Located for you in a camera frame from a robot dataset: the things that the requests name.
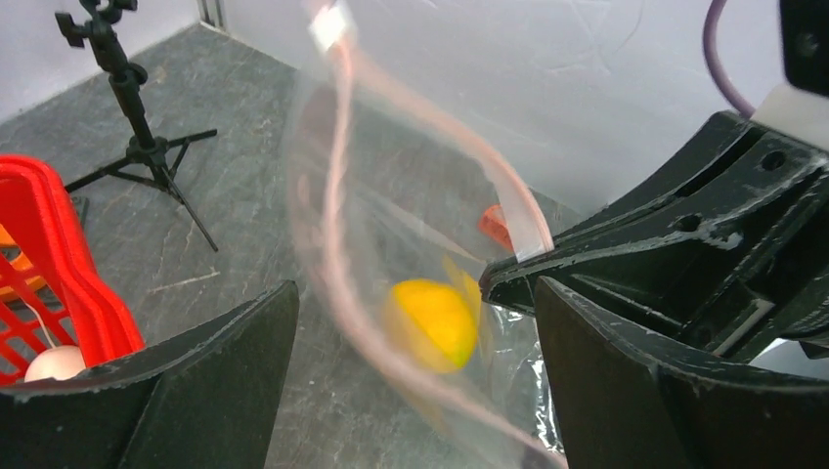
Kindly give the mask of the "red plastic basket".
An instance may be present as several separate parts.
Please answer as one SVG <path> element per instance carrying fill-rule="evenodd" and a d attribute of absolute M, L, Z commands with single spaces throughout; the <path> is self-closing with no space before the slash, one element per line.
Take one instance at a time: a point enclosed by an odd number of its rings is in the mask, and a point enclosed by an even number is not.
<path fill-rule="evenodd" d="M 17 294 L 36 316 L 23 320 L 1 307 L 1 375 L 20 382 L 29 360 L 12 347 L 19 339 L 35 353 L 47 345 L 38 330 L 77 346 L 88 366 L 145 347 L 126 304 L 99 277 L 79 217 L 59 174 L 30 156 L 1 157 L 1 226 L 27 259 L 26 267 L 1 261 L 1 287 Z"/>

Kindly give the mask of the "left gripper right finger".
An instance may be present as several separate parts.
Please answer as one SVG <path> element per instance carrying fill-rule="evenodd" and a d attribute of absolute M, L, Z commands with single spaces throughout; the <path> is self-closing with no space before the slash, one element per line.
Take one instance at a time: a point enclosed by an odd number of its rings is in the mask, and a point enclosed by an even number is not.
<path fill-rule="evenodd" d="M 686 346 L 541 277 L 537 326 L 573 468 L 824 468 L 828 385 Z"/>

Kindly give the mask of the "clear zip top bag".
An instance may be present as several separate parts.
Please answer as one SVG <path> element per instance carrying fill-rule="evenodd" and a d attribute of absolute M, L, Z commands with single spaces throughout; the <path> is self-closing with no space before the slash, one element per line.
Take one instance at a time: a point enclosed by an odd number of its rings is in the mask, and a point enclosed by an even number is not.
<path fill-rule="evenodd" d="M 582 215 L 533 192 L 486 139 L 363 46 L 346 1 L 304 3 L 315 47 L 284 155 L 309 285 L 351 345 L 478 468 L 564 468 L 539 333 L 485 300 L 493 263 L 550 252 Z M 480 300 L 468 364 L 434 372 L 389 342 L 381 316 L 408 279 Z"/>

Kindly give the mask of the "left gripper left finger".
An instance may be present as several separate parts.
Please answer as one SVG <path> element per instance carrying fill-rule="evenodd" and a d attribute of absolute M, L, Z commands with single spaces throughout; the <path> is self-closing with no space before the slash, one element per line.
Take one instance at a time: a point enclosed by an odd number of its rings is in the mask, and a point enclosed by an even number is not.
<path fill-rule="evenodd" d="M 140 352 L 1 391 L 5 468 L 261 468 L 299 314 L 287 280 Z"/>

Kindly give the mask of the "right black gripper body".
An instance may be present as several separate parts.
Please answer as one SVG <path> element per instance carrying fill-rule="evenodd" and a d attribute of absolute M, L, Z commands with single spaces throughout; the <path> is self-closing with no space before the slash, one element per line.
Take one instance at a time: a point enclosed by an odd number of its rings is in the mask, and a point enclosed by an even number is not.
<path fill-rule="evenodd" d="M 775 339 L 828 353 L 828 153 L 730 111 L 534 258 L 491 264 L 491 304 L 533 315 L 550 277 L 616 316 L 748 362 Z"/>

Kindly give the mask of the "yellow toy lemon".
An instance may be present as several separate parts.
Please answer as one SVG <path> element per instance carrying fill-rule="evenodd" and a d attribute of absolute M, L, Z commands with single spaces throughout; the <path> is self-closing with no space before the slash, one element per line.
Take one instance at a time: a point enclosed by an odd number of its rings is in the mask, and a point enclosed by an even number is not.
<path fill-rule="evenodd" d="M 390 288 L 381 323 L 393 346 L 446 374 L 461 370 L 472 358 L 479 316 L 478 298 L 449 283 L 414 278 Z"/>

